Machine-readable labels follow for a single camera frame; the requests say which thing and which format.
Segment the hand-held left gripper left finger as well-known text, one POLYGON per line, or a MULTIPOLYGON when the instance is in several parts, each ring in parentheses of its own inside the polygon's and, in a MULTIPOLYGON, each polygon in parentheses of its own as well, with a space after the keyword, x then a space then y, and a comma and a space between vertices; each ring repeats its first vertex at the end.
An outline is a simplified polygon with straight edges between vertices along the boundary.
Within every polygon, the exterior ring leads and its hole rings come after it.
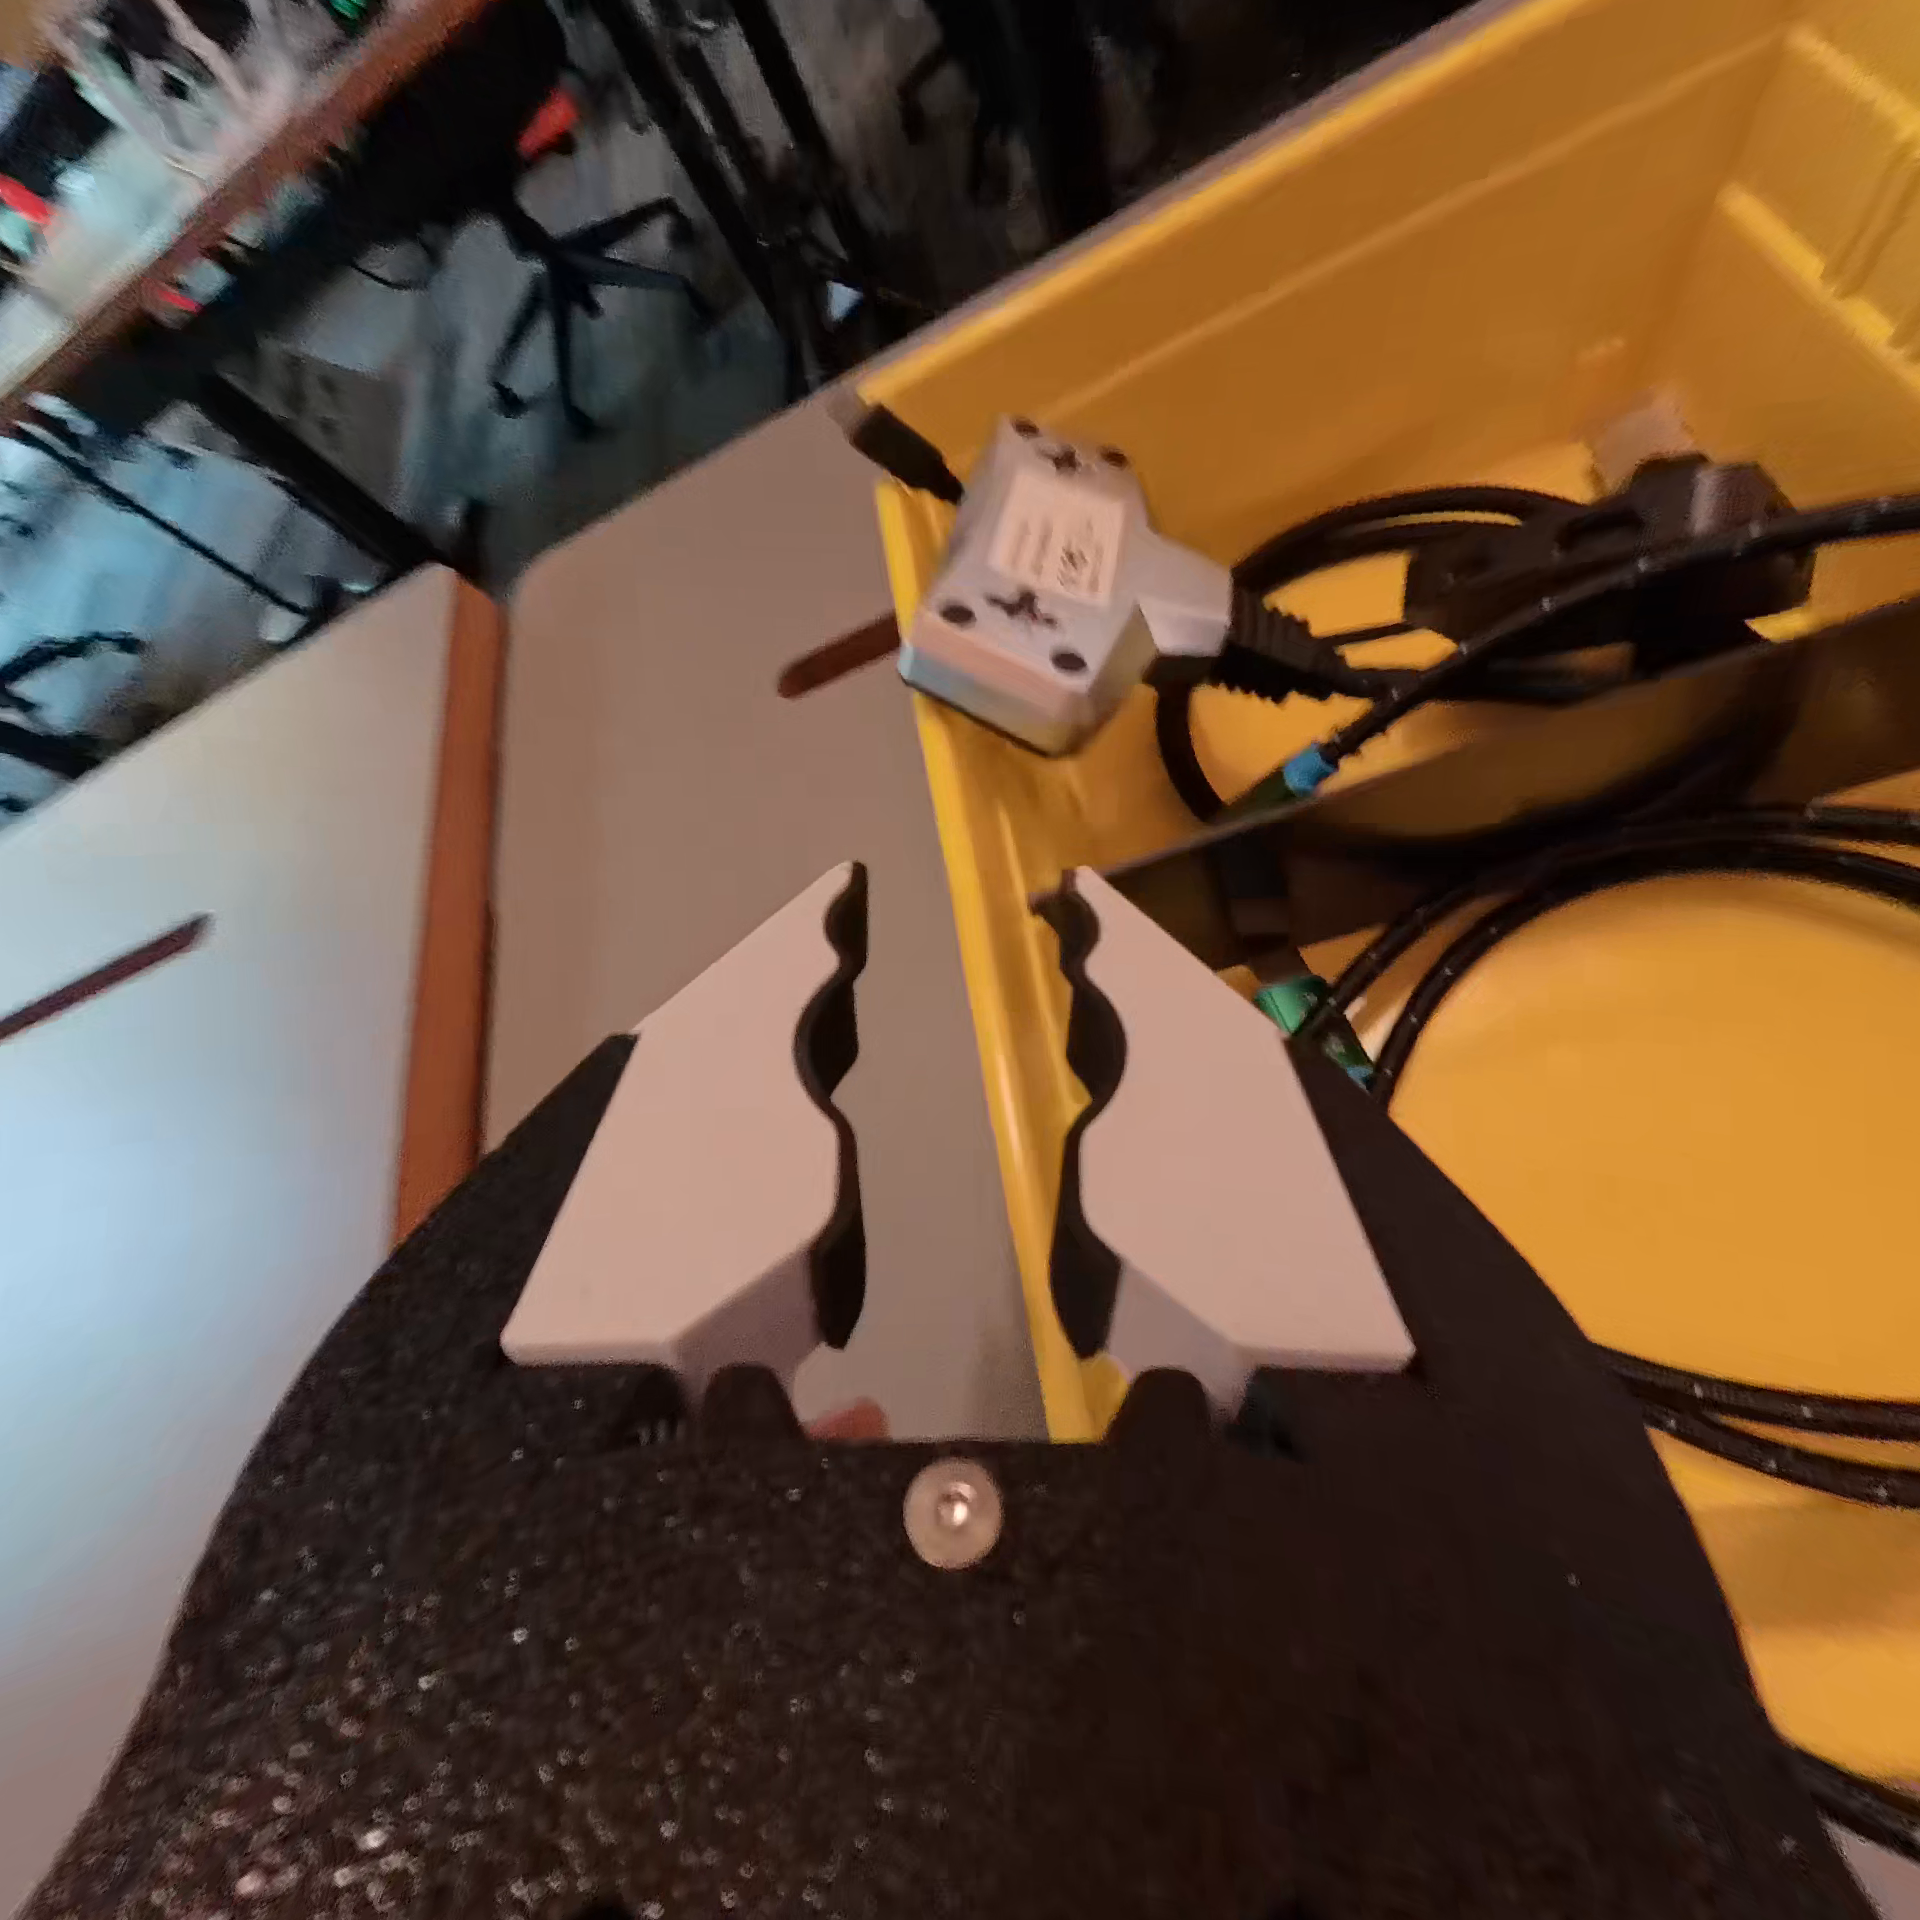
POLYGON ((759 1366, 783 1395, 845 1349, 865 1295, 856 1060, 870 885, 842 859, 631 1030, 631 1052, 501 1350, 646 1365, 690 1400, 759 1366))

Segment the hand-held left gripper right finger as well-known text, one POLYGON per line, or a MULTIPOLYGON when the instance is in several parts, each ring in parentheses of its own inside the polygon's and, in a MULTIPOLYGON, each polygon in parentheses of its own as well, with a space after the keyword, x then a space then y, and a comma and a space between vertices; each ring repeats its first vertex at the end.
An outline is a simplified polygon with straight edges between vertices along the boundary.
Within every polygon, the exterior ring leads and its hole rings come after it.
POLYGON ((1087 1094, 1046 1285, 1071 1355, 1185 1374, 1218 1418, 1269 1370, 1401 1375, 1414 1341, 1280 1024, 1090 869, 1037 914, 1087 1094))

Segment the wooden edged desk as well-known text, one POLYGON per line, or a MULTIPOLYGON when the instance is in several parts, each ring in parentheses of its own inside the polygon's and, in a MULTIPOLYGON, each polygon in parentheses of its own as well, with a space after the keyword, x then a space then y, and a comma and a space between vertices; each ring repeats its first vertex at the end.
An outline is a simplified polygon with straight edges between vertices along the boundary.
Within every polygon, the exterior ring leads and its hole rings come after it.
POLYGON ((273 82, 261 107, 245 107, 214 160, 140 158, 132 133, 110 135, 79 200, 53 213, 36 259, 5 292, 5 432, 153 315, 164 285, 337 148, 484 10, 389 4, 359 40, 273 82))

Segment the black office chair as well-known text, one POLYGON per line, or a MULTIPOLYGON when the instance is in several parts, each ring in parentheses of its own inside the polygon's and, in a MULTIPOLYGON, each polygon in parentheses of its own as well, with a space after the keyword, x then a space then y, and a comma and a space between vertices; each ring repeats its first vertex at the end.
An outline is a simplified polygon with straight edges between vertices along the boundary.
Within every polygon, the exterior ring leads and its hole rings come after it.
POLYGON ((380 111, 352 152, 352 182, 365 189, 369 204, 367 245, 418 242, 430 253, 430 232, 450 235, 473 220, 490 221, 529 272, 487 366, 490 403, 506 419, 524 415, 527 397, 512 374, 535 323, 545 320, 559 413, 570 436, 588 440, 596 421, 577 395, 573 323, 601 317, 605 291, 674 296, 697 334, 714 325, 713 304, 692 276, 621 253, 631 237, 652 229, 682 250, 692 239, 692 220, 674 198, 656 196, 558 230, 521 204, 521 184, 536 164, 570 152, 575 144, 583 115, 570 79, 550 79, 535 104, 505 107, 490 123, 482 122, 478 82, 462 82, 445 135, 428 131, 424 110, 428 90, 418 82, 380 111))

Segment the grey multiport adapter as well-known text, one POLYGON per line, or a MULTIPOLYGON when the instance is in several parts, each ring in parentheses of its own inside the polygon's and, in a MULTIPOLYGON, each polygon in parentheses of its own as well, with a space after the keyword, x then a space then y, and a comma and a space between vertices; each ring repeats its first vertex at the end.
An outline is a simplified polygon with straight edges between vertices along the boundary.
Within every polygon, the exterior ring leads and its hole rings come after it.
POLYGON ((1342 502, 1225 566, 1170 540, 1116 448, 1076 446, 1004 419, 960 483, 929 443, 929 490, 954 508, 932 587, 901 642, 912 690, 1016 748, 1084 750, 1137 687, 1182 711, 1194 687, 1269 704, 1374 704, 1407 672, 1361 668, 1348 647, 1399 622, 1320 635, 1272 603, 1308 573, 1375 552, 1407 555, 1468 527, 1527 527, 1569 508, 1521 487, 1428 487, 1342 502))

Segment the yellow plastic bin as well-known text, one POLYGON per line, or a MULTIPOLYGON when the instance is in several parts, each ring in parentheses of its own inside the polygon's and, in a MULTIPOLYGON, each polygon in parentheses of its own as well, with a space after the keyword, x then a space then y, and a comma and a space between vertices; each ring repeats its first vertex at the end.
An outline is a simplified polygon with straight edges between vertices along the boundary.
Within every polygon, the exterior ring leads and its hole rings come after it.
MULTIPOLYGON (((1666 446, 1796 508, 1916 491, 1916 54, 1916 4, 1481 6, 856 388, 957 470, 1004 415, 1112 443, 1222 563, 1666 446)), ((1086 1094, 1025 900, 1192 820, 1144 694, 1053 760, 913 706, 1046 1426, 1084 1438, 1112 1392, 1045 1268, 1086 1094)), ((1916 979, 1892 903, 1636 882, 1479 959, 1391 1116, 1597 1341, 1916 1400, 1916 979)), ((1781 1733, 1916 1791, 1916 1514, 1655 1446, 1781 1733)))

